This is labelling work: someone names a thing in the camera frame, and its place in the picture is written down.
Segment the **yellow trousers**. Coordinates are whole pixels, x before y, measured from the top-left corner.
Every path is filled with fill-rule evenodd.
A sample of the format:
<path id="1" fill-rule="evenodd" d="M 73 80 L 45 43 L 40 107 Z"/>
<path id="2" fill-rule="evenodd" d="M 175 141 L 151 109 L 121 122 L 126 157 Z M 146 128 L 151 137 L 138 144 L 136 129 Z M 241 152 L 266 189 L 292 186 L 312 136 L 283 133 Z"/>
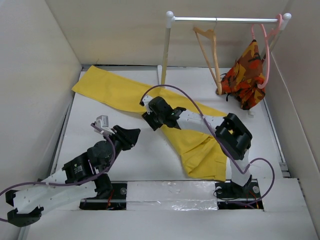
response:
<path id="1" fill-rule="evenodd" d="M 191 101 L 164 87 L 152 89 L 151 85 L 122 77 L 112 72 L 91 66 L 82 78 L 72 87 L 72 91 L 106 104 L 120 111 L 143 114 L 145 107 L 140 105 L 143 94 L 162 97 L 173 109 L 186 108 L 192 112 L 200 109 L 206 116 L 224 117 L 225 113 L 201 103 Z M 186 174 L 195 179 L 226 180 L 227 157 L 210 133 L 182 129 L 175 119 L 161 130 L 172 144 L 181 159 Z"/>

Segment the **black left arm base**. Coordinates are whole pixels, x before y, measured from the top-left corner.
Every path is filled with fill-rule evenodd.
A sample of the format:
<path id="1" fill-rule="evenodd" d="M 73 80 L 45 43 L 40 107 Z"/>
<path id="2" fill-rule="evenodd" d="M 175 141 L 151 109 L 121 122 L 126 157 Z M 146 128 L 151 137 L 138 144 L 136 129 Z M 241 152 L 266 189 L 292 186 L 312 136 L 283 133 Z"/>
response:
<path id="1" fill-rule="evenodd" d="M 112 190 L 105 195 L 85 198 L 80 201 L 79 208 L 87 211 L 122 211 L 127 209 L 128 182 L 113 181 Z"/>

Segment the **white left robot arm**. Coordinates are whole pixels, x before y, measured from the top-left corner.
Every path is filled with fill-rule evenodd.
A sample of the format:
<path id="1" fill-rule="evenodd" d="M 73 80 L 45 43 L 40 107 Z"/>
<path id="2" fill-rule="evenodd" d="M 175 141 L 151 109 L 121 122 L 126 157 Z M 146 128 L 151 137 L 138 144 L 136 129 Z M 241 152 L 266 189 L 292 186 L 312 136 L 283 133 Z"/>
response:
<path id="1" fill-rule="evenodd" d="M 120 152 L 128 151 L 138 142 L 139 128 L 125 129 L 91 126 L 102 135 L 86 152 L 65 163 L 44 180 L 15 184 L 3 190 L 5 201 L 13 209 L 6 223 L 25 227 L 39 221 L 42 215 L 87 198 L 105 199 L 113 193 L 108 172 Z"/>

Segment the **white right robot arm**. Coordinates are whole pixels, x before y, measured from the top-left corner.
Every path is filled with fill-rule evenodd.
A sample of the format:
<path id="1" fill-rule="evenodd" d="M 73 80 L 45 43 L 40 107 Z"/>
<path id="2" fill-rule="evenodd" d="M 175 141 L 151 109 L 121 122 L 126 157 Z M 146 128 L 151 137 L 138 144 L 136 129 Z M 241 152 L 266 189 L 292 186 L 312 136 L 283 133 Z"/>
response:
<path id="1" fill-rule="evenodd" d="M 208 116 L 184 107 L 172 108 L 161 96 L 146 95 L 140 101 L 140 105 L 146 108 L 142 118 L 154 131 L 166 126 L 203 134 L 213 133 L 222 152 L 231 160 L 232 193 L 237 197 L 243 197 L 249 192 L 252 175 L 247 165 L 253 136 L 235 114 L 229 113 L 224 117 Z"/>

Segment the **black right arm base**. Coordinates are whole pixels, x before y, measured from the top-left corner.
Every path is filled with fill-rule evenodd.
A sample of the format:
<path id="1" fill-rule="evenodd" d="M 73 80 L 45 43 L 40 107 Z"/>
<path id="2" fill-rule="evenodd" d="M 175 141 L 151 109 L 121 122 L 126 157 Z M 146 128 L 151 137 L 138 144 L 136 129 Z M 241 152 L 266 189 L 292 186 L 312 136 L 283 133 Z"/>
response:
<path id="1" fill-rule="evenodd" d="M 264 206 L 257 181 L 240 187 L 232 182 L 216 182 L 213 196 L 217 199 L 218 210 L 263 210 Z"/>

